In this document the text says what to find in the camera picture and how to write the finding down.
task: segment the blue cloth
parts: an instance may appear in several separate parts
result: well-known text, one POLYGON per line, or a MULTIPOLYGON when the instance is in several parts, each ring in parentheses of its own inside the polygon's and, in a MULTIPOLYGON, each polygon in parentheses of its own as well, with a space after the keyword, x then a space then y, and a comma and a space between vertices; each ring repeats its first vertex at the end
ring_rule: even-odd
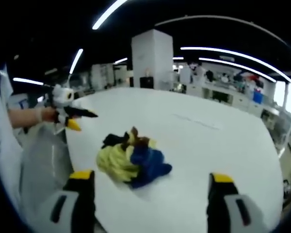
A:
POLYGON ((262 101, 263 101, 263 94, 262 93, 260 93, 260 92, 258 92, 258 91, 255 91, 254 93, 253 93, 253 101, 255 102, 255 103, 262 103, 262 101))
POLYGON ((135 147, 130 162, 140 166, 138 176, 128 183, 132 188, 143 187, 172 170, 170 164, 164 163, 163 153, 149 147, 135 147))

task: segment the crumpled cloth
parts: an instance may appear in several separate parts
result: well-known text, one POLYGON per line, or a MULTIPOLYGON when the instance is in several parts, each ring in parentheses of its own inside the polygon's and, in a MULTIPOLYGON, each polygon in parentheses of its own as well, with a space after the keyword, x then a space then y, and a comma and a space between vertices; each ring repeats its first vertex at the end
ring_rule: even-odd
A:
POLYGON ((145 186, 172 170, 164 163, 164 155, 156 149, 156 142, 138 137, 135 127, 123 137, 110 134, 97 155, 97 166, 114 180, 125 182, 132 188, 145 186))

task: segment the ceiling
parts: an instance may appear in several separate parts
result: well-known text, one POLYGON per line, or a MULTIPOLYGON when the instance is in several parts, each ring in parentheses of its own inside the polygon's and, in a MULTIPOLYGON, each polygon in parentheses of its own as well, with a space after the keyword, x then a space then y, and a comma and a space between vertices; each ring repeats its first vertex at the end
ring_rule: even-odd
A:
MULTIPOLYGON (((231 1, 129 0, 98 30, 92 30, 94 22, 113 2, 78 1, 71 6, 56 6, 54 2, 35 6, 15 3, 6 10, 5 20, 0 22, 0 58, 8 61, 12 77, 49 83, 56 81, 58 76, 67 75, 80 48, 84 52, 75 72, 86 70, 92 64, 113 63, 124 57, 129 58, 131 67, 131 38, 156 28, 173 37, 175 56, 184 56, 188 60, 196 60, 199 56, 219 59, 220 54, 215 52, 180 50, 183 46, 213 47, 251 55, 281 71, 291 71, 290 49, 252 26, 208 18, 155 27, 156 23, 185 15, 229 16, 254 22, 291 45, 291 13, 283 17, 275 9, 258 9, 231 1), (58 71, 44 75, 53 68, 58 71)), ((273 73, 248 59, 235 59, 235 63, 266 74, 273 73)))

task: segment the person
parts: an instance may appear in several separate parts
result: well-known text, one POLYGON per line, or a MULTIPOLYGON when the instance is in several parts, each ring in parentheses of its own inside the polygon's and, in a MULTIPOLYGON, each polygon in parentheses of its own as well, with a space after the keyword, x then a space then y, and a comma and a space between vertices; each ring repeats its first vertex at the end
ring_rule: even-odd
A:
POLYGON ((194 76, 193 83, 195 85, 202 85, 205 82, 205 74, 206 69, 202 67, 202 63, 200 61, 197 62, 197 64, 192 63, 190 64, 190 68, 192 70, 192 74, 194 76))
POLYGON ((21 219, 19 183, 21 179, 22 147, 13 129, 32 127, 42 121, 53 122, 55 109, 8 109, 7 101, 13 92, 6 67, 0 70, 0 179, 5 193, 21 219))

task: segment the yellow cloth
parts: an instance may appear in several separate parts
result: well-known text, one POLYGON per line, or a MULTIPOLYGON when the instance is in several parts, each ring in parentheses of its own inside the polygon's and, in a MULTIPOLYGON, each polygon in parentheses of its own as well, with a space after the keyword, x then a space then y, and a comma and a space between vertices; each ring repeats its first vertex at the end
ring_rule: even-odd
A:
MULTIPOLYGON (((129 132, 129 144, 133 144, 134 141, 134 135, 129 132)), ((150 139, 149 147, 155 148, 155 145, 156 141, 150 139)), ((96 158, 99 170, 107 173, 118 181, 131 181, 131 179, 136 178, 139 173, 139 166, 130 162, 133 150, 133 146, 128 146, 126 151, 123 151, 121 144, 117 144, 114 147, 105 147, 98 153, 96 158)))

